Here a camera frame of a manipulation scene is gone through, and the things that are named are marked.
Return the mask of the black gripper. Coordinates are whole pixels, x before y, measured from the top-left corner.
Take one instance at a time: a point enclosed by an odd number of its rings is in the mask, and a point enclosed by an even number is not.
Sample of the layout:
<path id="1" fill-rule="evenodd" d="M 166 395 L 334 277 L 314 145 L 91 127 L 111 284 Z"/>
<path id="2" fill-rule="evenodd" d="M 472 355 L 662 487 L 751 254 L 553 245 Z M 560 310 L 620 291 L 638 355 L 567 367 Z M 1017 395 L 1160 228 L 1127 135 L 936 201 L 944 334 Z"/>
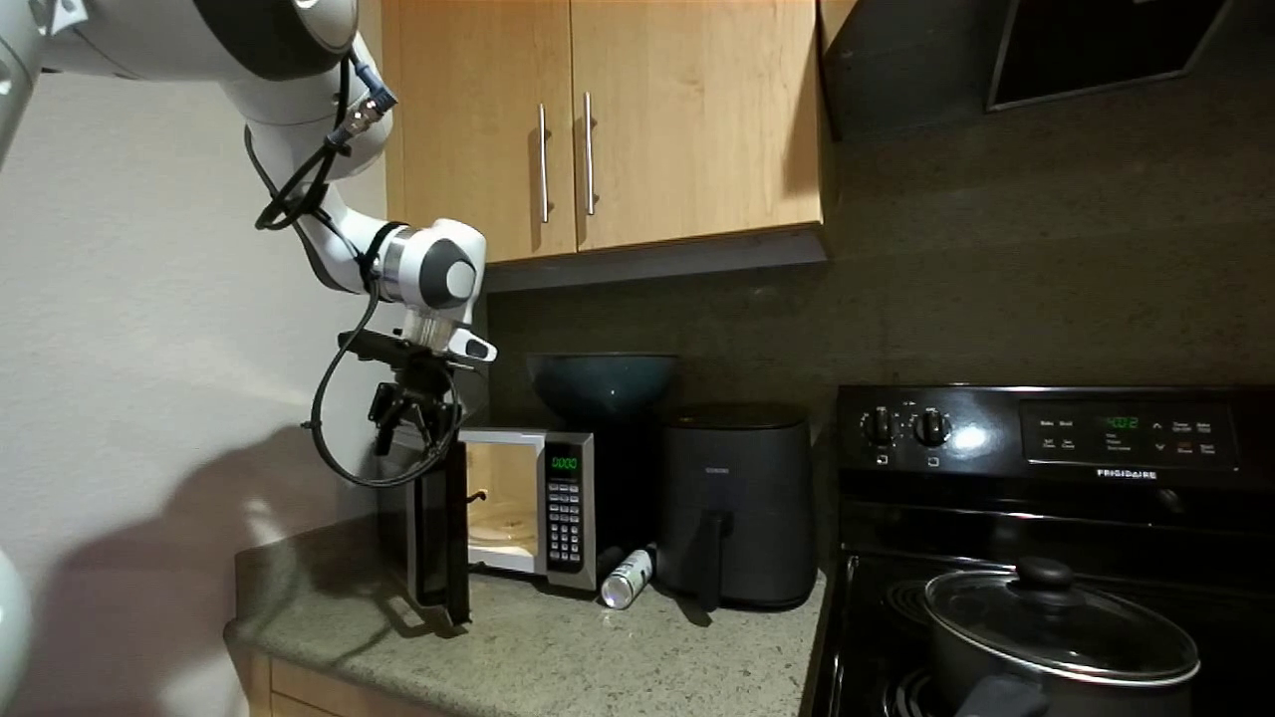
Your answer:
<path id="1" fill-rule="evenodd" d="M 367 410 L 379 453 L 387 453 L 403 428 L 409 428 L 427 453 L 438 453 L 459 434 L 460 396 L 454 395 L 454 378 L 464 371 L 464 359 L 438 359 L 418 341 L 375 329 L 342 329 L 338 346 L 357 363 L 383 363 L 389 371 Z"/>

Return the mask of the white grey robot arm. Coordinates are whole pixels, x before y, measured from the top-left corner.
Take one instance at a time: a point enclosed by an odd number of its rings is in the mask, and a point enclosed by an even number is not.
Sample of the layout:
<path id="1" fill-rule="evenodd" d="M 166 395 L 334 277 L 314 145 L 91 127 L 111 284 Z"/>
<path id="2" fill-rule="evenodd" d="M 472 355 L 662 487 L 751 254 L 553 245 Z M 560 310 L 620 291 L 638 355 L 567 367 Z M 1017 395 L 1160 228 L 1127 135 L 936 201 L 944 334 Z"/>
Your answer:
<path id="1" fill-rule="evenodd" d="M 389 371 L 379 436 L 459 436 L 454 372 L 492 341 L 468 326 L 484 237 L 460 220 L 397 222 L 346 199 L 383 157 L 393 107 L 357 0 L 0 0 L 3 233 L 81 276 L 273 232 L 338 294 L 393 302 L 403 334 L 346 329 Z"/>

